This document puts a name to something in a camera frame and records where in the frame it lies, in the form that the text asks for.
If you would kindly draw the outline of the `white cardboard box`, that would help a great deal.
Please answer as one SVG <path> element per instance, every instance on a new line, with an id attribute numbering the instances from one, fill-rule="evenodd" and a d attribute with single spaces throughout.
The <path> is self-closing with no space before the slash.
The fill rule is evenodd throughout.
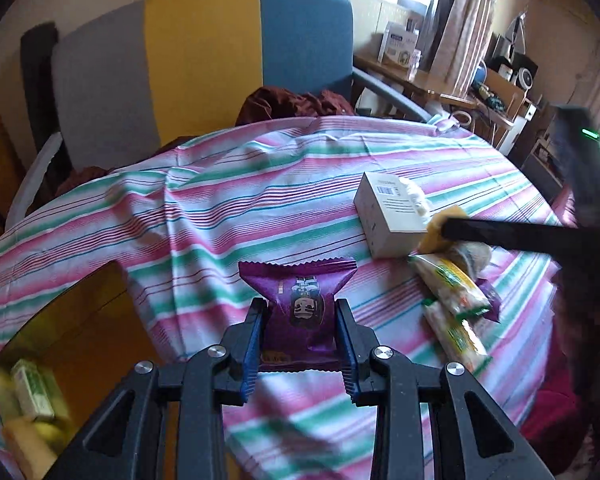
<path id="1" fill-rule="evenodd" d="M 418 214 L 393 174 L 364 172 L 353 203 L 374 259 L 406 257 L 426 234 L 429 221 Z"/>

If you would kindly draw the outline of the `purple snack packet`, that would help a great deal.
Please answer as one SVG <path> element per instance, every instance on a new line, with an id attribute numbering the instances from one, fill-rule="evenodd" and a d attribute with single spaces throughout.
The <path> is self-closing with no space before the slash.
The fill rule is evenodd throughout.
<path id="1" fill-rule="evenodd" d="M 500 322 L 500 312 L 502 300 L 498 292 L 491 285 L 491 283 L 484 278 L 479 278 L 477 281 L 477 285 L 479 289 L 483 292 L 483 295 L 486 296 L 486 299 L 489 301 L 489 307 L 486 312 L 483 313 L 483 317 L 487 320 L 498 323 Z"/>
<path id="2" fill-rule="evenodd" d="M 262 372 L 338 370 L 335 297 L 357 268 L 352 258 L 238 263 L 242 280 L 268 303 L 260 342 Z"/>

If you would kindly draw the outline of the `small yellow sponge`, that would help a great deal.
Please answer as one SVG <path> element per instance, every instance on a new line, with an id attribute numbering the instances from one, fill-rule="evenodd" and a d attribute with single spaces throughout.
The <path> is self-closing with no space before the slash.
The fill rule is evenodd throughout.
<path id="1" fill-rule="evenodd" d="M 3 436 L 26 479 L 43 479 L 57 460 L 57 454 L 29 419 L 9 420 L 3 426 Z"/>

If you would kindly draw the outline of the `dark red blanket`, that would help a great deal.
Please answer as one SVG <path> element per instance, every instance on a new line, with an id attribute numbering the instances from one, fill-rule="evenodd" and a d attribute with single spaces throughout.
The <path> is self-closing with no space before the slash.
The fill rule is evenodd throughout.
<path id="1" fill-rule="evenodd" d="M 580 470 L 579 453 L 586 462 L 593 452 L 591 424 L 580 396 L 574 391 L 573 363 L 582 342 L 582 325 L 568 312 L 565 271 L 552 277 L 555 293 L 552 336 L 544 379 L 521 433 L 552 474 L 573 467 Z"/>

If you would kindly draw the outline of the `lower rice cracker packet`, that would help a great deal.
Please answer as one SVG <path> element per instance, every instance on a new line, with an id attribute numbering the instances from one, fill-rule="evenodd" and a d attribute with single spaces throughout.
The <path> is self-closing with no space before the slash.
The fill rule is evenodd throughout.
<path id="1" fill-rule="evenodd" d="M 467 320 L 457 321 L 438 300 L 427 298 L 422 313 L 450 362 L 459 362 L 471 374 L 480 374 L 491 357 Z"/>

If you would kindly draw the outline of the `rice cracker packet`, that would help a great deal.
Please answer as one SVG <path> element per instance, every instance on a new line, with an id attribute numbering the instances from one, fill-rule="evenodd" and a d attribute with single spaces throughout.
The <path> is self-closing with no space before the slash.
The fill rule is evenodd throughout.
<path id="1" fill-rule="evenodd" d="M 435 254 L 415 254 L 408 257 L 408 263 L 457 320 L 475 318 L 490 310 L 484 292 L 452 261 Z"/>
<path id="2" fill-rule="evenodd" d="M 422 313 L 450 362 L 459 362 L 471 374 L 480 374 L 491 357 L 467 320 L 457 321 L 438 300 L 427 298 Z"/>

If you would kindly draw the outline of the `small green white box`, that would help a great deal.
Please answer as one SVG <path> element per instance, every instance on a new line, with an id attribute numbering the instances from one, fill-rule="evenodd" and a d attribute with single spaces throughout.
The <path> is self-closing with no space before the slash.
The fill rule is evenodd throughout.
<path id="1" fill-rule="evenodd" d="M 44 379 L 33 362 L 20 359 L 12 368 L 12 381 L 23 414 L 41 422 L 49 422 L 55 418 L 56 413 Z"/>

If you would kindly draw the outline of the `maroon gold storage box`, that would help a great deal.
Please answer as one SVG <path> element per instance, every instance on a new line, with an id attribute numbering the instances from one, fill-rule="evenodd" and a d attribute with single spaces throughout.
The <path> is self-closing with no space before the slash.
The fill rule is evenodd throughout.
<path id="1" fill-rule="evenodd" d="M 147 322 L 147 310 L 133 298 L 131 281 L 115 261 L 72 285 L 0 351 L 2 425 L 29 419 L 58 457 L 136 362 L 174 360 L 174 351 L 148 334 Z M 12 381 L 20 359 L 38 367 L 56 413 L 53 420 L 33 420 L 21 411 Z"/>

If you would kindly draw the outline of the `grey knitted cloth roll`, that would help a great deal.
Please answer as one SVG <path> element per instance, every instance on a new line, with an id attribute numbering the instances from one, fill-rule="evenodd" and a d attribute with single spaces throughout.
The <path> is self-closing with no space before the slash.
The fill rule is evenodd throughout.
<path id="1" fill-rule="evenodd" d="M 479 242 L 457 242 L 444 253 L 444 256 L 475 280 L 490 263 L 492 249 L 489 245 Z"/>

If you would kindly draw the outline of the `upper rice cracker packet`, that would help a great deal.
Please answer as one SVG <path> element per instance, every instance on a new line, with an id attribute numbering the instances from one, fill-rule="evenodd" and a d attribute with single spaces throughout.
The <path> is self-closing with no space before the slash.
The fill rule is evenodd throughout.
<path id="1" fill-rule="evenodd" d="M 490 310 L 484 292 L 452 261 L 435 254 L 415 254 L 408 257 L 408 263 L 457 320 L 475 318 Z"/>

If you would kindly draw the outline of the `small white plastic wad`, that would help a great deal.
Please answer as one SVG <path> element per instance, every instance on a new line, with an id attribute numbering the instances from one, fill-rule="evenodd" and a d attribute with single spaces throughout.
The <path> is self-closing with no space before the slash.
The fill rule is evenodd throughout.
<path id="1" fill-rule="evenodd" d="M 414 203 L 418 214 L 428 222 L 431 216 L 431 204 L 422 188 L 413 180 L 406 177 L 400 177 L 400 182 L 405 188 L 407 196 Z"/>

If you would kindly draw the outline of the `wooden desk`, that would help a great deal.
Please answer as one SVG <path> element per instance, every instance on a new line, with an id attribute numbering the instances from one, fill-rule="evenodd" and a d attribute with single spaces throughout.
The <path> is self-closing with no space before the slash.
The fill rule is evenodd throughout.
<path id="1" fill-rule="evenodd" d="M 458 92 L 452 84 L 431 76 L 426 70 L 416 70 L 410 78 L 402 67 L 379 63 L 367 54 L 353 55 L 353 65 L 366 73 L 374 73 L 388 78 L 393 84 L 400 84 L 406 96 L 417 94 L 424 102 L 437 101 L 441 104 L 457 106 L 464 110 L 476 110 L 478 102 L 467 92 Z"/>

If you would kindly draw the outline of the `pink patterned curtain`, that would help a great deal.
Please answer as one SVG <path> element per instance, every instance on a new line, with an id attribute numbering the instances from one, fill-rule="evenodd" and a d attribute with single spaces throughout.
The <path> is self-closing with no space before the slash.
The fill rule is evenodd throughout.
<path id="1" fill-rule="evenodd" d="M 496 0 L 454 0 L 430 75 L 464 96 L 490 41 Z"/>

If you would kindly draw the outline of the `white product box on desk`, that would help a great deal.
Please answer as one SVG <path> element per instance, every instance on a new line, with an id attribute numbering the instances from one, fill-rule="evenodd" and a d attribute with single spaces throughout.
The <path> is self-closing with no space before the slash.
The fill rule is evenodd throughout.
<path id="1" fill-rule="evenodd" d="M 380 43 L 377 61 L 407 68 L 416 49 L 419 31 L 396 22 L 388 22 Z"/>

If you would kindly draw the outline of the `grey yellow blue chair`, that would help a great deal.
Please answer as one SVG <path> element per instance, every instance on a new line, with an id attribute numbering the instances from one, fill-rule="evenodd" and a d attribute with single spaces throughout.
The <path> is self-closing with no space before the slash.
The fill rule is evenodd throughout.
<path id="1" fill-rule="evenodd" d="M 52 23 L 20 41 L 36 154 L 6 222 L 27 214 L 59 151 L 71 167 L 111 169 L 183 136 L 232 126 L 263 86 L 370 90 L 408 118 L 426 110 L 353 64 L 349 0 L 143 0 L 61 35 Z"/>

